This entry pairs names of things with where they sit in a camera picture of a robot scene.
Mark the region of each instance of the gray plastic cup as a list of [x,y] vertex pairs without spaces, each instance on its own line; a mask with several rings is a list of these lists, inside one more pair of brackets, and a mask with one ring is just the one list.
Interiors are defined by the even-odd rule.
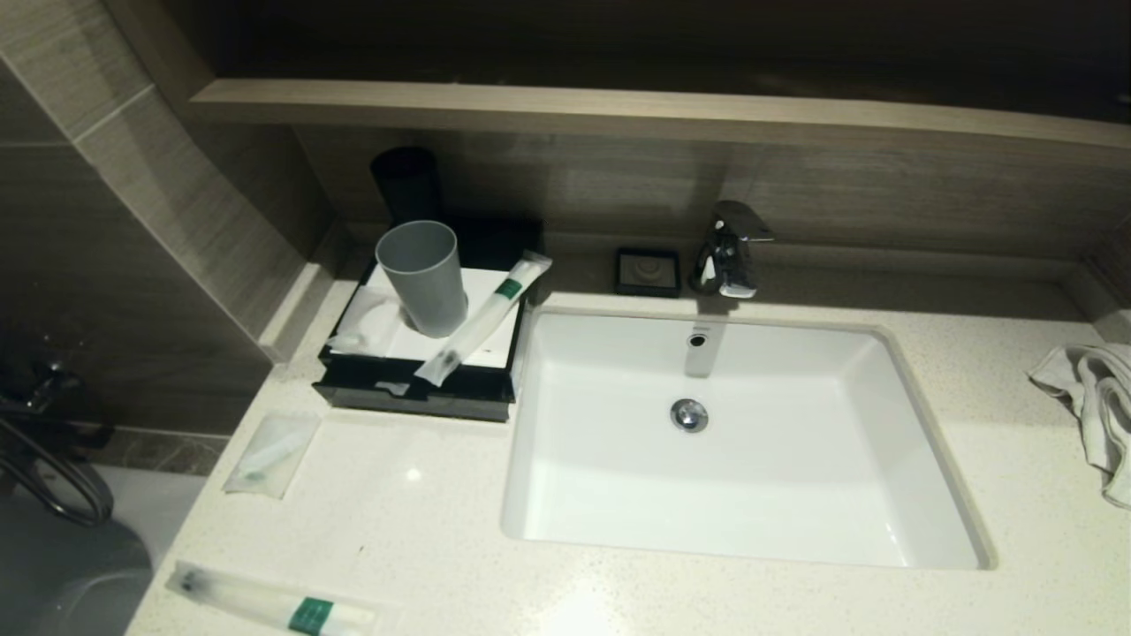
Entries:
[[377,261],[400,296],[413,327],[432,338],[451,335],[467,318],[456,233],[437,221],[411,221],[377,242]]

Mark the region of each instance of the toilet lid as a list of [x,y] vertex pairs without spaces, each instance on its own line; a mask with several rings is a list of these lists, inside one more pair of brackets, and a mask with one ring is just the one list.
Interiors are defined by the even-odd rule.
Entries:
[[0,498],[0,616],[12,636],[126,633],[153,577],[141,541],[113,521],[84,528],[38,501]]

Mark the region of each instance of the small packet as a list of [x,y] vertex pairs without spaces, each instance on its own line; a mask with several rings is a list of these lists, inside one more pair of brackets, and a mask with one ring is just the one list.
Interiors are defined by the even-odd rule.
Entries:
[[176,561],[165,587],[192,602],[245,620],[311,636],[371,636],[379,627],[395,624],[396,618],[395,607],[325,594],[307,596],[295,590],[184,561]]
[[441,386],[443,380],[499,328],[523,292],[545,274],[551,265],[553,260],[547,256],[529,250],[523,252],[523,258],[515,264],[499,289],[487,298],[474,316],[465,320],[456,333],[448,337],[443,347],[421,364],[413,375]]
[[224,492],[254,492],[282,499],[302,463],[321,418],[313,413],[270,412],[259,422]]

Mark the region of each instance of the chrome faucet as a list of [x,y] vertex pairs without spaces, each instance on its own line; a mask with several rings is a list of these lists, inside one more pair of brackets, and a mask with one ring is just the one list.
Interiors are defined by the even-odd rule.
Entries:
[[753,209],[739,201],[718,201],[711,227],[691,269],[691,289],[702,295],[753,298],[758,291],[746,243],[774,240],[774,232]]
[[0,411],[40,414],[64,393],[83,386],[83,380],[63,369],[59,362],[35,362],[32,364],[32,372],[35,373],[35,384],[23,392],[7,386],[3,373],[0,373]]

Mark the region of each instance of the white towel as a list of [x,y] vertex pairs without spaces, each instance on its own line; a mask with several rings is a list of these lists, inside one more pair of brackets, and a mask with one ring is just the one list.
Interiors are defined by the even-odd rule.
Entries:
[[1088,463],[1112,475],[1104,499],[1131,510],[1131,346],[1059,346],[1029,378],[1071,405]]

